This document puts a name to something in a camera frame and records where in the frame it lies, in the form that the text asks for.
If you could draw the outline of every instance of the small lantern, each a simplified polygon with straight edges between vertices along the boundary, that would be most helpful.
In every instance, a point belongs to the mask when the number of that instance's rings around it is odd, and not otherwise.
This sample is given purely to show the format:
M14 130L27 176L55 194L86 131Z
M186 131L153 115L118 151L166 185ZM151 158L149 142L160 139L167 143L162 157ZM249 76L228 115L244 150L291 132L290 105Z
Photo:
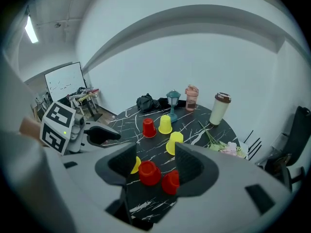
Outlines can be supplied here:
M173 90L170 91L167 96L167 101L169 105L171 106L171 112L169 113L169 116L171 118L171 122L176 122L177 121L177 115L174 113L174 107L177 105L178 100L180 98L180 93Z

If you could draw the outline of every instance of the red cup stack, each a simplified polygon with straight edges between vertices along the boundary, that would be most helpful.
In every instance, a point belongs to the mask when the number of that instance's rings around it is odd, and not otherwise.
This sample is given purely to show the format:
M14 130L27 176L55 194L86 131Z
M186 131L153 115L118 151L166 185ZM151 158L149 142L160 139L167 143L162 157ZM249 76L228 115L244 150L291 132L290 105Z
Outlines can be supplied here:
M144 119L142 123L142 134L147 138L151 138L156 135L155 124L151 118Z
M144 185L155 185L161 179L160 169L152 161L141 162L138 172L139 179Z
M179 187L178 171L174 170L164 176L162 180L162 189L168 194L175 195Z

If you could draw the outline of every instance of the plastic cup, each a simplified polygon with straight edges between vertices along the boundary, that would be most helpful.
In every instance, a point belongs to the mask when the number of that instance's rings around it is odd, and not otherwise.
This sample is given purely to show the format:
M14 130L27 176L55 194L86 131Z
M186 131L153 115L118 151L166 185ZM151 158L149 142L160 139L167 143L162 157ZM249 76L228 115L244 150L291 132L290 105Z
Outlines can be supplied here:
M171 155L175 155L175 142L184 142L184 136L181 132L171 133L171 137L166 144L166 151Z
M138 172L139 179L144 185L155 185L161 179L160 169L152 161L141 162Z
M162 134L169 134L172 132L172 130L173 128L172 128L170 116L168 115L161 116L159 132Z
M134 174L134 173L138 172L138 167L140 166L140 164L141 164L141 161L140 161L139 157L136 156L136 164L135 164L131 174Z
M142 123L142 134L147 138L151 138L156 135L155 124L151 118L144 119Z
M179 174L177 170L173 170L164 176L162 180L162 189L168 194L175 195L179 187Z

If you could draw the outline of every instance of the round table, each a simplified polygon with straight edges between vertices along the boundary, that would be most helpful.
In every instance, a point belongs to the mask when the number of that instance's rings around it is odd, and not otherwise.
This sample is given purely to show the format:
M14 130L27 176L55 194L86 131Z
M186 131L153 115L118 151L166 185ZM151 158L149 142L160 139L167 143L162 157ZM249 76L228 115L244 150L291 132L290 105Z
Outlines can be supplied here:
M119 114L109 126L121 134L121 139L110 140L106 146L123 142L137 142L137 156L141 161L153 161L161 170L162 177L176 168L175 157L166 152L165 145L170 139L170 134L161 134L158 130L153 138L142 135L142 122L151 118L158 129L162 115L168 114L170 108L165 110L141 113L137 106L133 106ZM218 127L209 125L208 120L211 110L197 105L194 112L185 108L175 108L178 121L172 123L173 131L179 131L184 136L184 143L207 147L209 138L198 121L209 133L222 142L235 142L239 145L234 131L226 121L222 120ZM154 186L145 186L139 180L138 172L131 174L127 179L127 201L130 214L133 217L158 223L169 209L176 203L176 196L166 194L161 187L161 181Z

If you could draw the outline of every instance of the whiteboard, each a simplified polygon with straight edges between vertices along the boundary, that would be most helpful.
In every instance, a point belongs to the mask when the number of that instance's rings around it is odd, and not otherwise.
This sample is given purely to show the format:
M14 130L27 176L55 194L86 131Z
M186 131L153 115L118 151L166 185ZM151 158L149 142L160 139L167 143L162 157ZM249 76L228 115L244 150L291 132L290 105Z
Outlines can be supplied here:
M68 94L85 87L80 62L71 64L45 74L45 80L53 101L59 101Z

